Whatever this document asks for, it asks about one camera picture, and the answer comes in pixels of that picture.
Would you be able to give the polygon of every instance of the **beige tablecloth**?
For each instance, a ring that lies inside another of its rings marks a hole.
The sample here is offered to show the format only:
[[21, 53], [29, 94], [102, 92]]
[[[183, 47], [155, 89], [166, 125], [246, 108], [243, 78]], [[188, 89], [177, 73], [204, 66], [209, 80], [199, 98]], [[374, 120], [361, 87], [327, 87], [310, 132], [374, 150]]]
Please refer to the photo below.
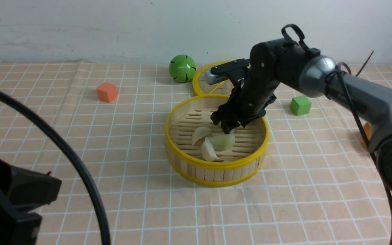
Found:
[[[271, 139], [250, 180], [205, 188], [180, 177], [165, 155], [168, 113], [192, 95], [168, 64], [0, 63], [0, 90], [36, 111], [84, 160], [107, 209], [114, 244], [387, 244], [390, 215], [352, 115], [325, 98], [294, 116], [281, 85], [267, 110]], [[391, 65], [362, 76], [392, 87]], [[96, 87], [118, 86], [99, 102]], [[92, 205], [75, 170], [45, 135], [0, 103], [0, 158], [61, 178], [38, 245], [99, 245]]]

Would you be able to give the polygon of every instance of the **green cube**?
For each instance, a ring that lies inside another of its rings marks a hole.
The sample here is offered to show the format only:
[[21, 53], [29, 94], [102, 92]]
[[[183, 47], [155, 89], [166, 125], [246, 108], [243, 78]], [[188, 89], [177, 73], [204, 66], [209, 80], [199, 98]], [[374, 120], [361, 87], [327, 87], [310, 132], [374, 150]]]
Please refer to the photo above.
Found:
[[311, 101], [307, 96], [297, 96], [291, 100], [290, 110], [296, 115], [306, 115], [311, 109]]

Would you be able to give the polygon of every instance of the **gray robot arm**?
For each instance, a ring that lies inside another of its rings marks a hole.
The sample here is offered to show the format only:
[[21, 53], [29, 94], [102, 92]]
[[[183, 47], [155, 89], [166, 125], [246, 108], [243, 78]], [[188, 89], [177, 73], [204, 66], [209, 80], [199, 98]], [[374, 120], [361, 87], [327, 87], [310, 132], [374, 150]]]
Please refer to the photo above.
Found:
[[[309, 97], [326, 96], [350, 110], [338, 77], [328, 81], [335, 69], [336, 63], [329, 57], [317, 57], [302, 70], [297, 88]], [[376, 152], [380, 143], [392, 136], [392, 89], [347, 73], [343, 79], [359, 117], [373, 125], [369, 152]]]

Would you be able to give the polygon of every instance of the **black bracket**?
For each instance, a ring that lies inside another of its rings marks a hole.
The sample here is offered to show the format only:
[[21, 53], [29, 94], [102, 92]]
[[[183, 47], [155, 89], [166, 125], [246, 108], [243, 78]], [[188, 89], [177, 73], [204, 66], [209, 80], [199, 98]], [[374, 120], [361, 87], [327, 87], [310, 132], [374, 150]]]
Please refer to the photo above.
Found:
[[238, 59], [212, 67], [211, 73], [218, 76], [225, 74], [235, 87], [238, 85], [238, 81], [240, 79], [244, 79], [246, 77], [247, 71], [249, 70], [247, 67], [249, 65], [249, 59]]

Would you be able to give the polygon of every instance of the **green ball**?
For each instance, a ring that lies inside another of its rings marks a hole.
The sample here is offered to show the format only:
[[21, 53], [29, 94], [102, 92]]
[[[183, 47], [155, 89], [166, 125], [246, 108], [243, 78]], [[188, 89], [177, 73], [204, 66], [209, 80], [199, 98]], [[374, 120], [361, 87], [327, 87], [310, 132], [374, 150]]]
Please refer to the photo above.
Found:
[[184, 54], [175, 56], [169, 64], [170, 76], [177, 82], [191, 81], [196, 74], [194, 60]]

